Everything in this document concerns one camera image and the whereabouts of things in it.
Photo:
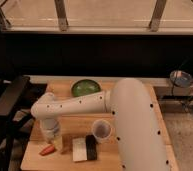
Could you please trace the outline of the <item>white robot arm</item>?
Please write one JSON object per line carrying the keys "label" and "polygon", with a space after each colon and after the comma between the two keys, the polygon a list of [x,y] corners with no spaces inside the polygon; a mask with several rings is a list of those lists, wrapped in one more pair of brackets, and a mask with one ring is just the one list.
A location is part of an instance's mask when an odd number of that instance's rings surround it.
{"label": "white robot arm", "polygon": [[52,140],[60,130],[63,114],[110,113],[124,171],[170,171],[162,130],[146,86],[138,79],[117,81],[112,89],[59,100],[47,92],[31,107],[40,121],[44,138]]}

